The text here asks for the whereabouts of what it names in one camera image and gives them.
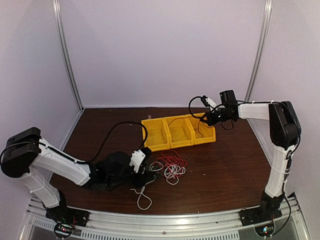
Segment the right circuit board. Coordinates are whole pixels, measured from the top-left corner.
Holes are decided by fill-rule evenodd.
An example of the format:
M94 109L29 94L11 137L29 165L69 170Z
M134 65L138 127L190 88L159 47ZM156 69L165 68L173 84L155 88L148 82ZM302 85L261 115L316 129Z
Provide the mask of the right circuit board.
M263 224L254 227L255 233L262 238L267 238L275 232L274 224Z

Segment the left circuit board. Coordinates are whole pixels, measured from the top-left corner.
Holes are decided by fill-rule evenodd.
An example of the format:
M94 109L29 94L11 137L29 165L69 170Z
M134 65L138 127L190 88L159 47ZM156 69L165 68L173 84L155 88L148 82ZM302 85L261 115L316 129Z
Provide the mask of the left circuit board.
M53 228L53 233L58 237L58 238L68 238L70 237L73 232L75 231L75 227L68 225L68 224L62 224L62 223L57 223L54 228Z

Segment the circuit board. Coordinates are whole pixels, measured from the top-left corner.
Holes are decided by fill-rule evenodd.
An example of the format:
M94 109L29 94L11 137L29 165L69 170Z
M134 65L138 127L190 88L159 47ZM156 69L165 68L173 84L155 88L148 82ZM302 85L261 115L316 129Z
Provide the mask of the circuit board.
M263 224L254 227L255 233L262 238L267 238L275 232L274 224Z
M58 237L58 238L68 238L70 237L73 232L75 231L75 227L68 225L68 224L62 224L62 223L57 223L54 228L53 228L53 233Z

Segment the aluminium left corner post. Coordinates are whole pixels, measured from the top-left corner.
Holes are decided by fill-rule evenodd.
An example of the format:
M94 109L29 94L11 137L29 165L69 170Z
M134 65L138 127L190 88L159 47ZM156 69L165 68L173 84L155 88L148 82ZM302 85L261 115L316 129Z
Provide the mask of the aluminium left corner post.
M65 70L66 74L68 77L68 81L70 84L71 92L74 97L76 106L78 110L81 112L84 110L79 90L76 84L75 76L74 76L74 71L72 68L72 63L70 59L70 54L68 50L68 45L67 45L67 40L66 40L66 35L64 31L64 25L63 25L63 18L62 18L62 12L61 12L61 3L59 0L53 0L52 1L53 5L53 13L55 17L55 22L56 22L56 27L57 27L57 34L60 42L60 47L61 47L61 53L62 53L62 58L63 62L65 65Z

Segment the aluminium right corner post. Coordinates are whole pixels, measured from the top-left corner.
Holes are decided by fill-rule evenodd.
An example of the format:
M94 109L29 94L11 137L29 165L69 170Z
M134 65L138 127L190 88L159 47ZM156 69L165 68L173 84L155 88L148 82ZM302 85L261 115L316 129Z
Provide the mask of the aluminium right corner post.
M256 55L255 55L255 59L254 59L254 63L253 63L253 67L250 75L248 88L244 98L246 102L248 102L251 99L251 96L254 91L255 83L258 78L260 66L263 59L263 53L264 53L267 38L269 35L270 23L272 19L272 10L273 10L273 1L265 0Z

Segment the yellow bin right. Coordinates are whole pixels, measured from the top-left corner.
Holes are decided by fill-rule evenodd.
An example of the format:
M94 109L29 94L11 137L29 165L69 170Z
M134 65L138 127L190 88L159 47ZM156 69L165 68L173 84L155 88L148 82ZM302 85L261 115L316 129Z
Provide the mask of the yellow bin right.
M207 143L216 142L216 129L214 126L207 126L207 124L201 122L198 118L194 118L191 114L185 115L189 120L193 134L194 145L202 145Z

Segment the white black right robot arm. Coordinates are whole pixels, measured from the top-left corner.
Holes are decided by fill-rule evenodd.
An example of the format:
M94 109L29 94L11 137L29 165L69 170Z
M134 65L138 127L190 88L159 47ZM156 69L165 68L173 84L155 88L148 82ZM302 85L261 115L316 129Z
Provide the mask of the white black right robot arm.
M269 123L269 136L273 144L273 159L268 182L261 196L259 207L246 214L268 221L277 215L285 198L285 186L291 171L292 157L299 146L302 129L290 101L241 101L233 90L220 94L220 104L205 95L199 99L209 110L199 117L209 127L239 119L261 120Z

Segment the yellow bin left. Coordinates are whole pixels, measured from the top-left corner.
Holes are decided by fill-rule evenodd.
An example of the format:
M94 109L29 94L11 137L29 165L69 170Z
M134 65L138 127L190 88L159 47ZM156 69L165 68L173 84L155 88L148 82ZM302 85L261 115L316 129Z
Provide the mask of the yellow bin left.
M148 147L153 152L170 149L169 132L163 117L144 119L141 123L147 130L145 147Z

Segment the yellow bin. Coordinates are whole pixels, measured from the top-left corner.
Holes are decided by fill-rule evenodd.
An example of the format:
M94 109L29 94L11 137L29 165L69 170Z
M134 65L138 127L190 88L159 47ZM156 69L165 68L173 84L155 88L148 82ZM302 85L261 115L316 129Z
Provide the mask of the yellow bin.
M170 148L177 149L194 145L194 130L186 115L164 117L170 134Z
M163 117L144 119L141 123L147 130L145 147L148 147L153 152L170 149L169 132Z
M207 126L207 124L201 122L198 118L194 118L191 114L185 115L189 120L193 134L194 145L202 145L207 143L216 142L216 129L214 126Z

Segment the yellow bin middle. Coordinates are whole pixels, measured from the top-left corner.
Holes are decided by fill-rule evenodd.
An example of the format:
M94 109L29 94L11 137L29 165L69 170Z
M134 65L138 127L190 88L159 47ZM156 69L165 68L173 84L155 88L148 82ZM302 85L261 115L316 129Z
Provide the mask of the yellow bin middle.
M164 117L170 134L170 148L177 149L194 145L194 130L186 115Z

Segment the aluminium corner post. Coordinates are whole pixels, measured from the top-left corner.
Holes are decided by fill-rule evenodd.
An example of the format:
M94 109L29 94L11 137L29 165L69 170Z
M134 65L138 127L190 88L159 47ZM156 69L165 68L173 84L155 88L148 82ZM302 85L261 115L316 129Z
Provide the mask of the aluminium corner post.
M265 0L256 55L255 55L255 59L254 59L254 63L253 63L253 67L250 75L248 88L244 98L246 102L248 102L251 99L251 96L254 91L255 83L258 78L260 66L263 59L263 53L264 53L267 38L269 35L270 23L272 19L272 10L273 10L273 1Z
M64 31L64 25L63 25L63 18L62 18L62 12L61 12L61 3L59 0L53 0L52 1L53 5L53 13L55 17L55 22L56 22L56 27L57 27L57 34L60 42L60 47L61 47L61 53L62 53L62 58L63 62L65 65L65 70L66 74L68 77L68 81L70 84L71 92L74 97L76 106L78 110L81 112L84 110L79 90L76 84L75 76L74 76L74 71L72 68L72 63L70 59L70 54L68 50L68 45L67 45L67 40L66 40L66 35Z

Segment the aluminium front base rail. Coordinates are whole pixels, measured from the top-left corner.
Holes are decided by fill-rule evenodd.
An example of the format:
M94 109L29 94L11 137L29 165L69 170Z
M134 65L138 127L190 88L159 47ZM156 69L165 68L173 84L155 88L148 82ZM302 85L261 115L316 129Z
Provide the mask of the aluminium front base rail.
M288 197L291 215L276 235L258 235L263 222L244 226L241 209L176 215L89 212L85 227L77 226L67 240L311 240L298 200ZM37 198L31 198L18 240L59 240L53 233L55 222Z

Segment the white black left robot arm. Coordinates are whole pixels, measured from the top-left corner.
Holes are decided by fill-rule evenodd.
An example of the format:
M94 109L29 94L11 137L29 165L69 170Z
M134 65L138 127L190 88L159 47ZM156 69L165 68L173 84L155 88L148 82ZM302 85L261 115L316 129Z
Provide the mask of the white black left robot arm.
M75 214L67 206L64 193L45 180L38 168L47 169L87 190L112 191L126 183L143 188L156 179L156 174L146 169L151 153L148 147L135 150L131 155L116 151L92 163L60 151L41 137L39 128L31 127L7 140L0 154L0 168L6 176L21 180L41 200L50 218L67 222Z

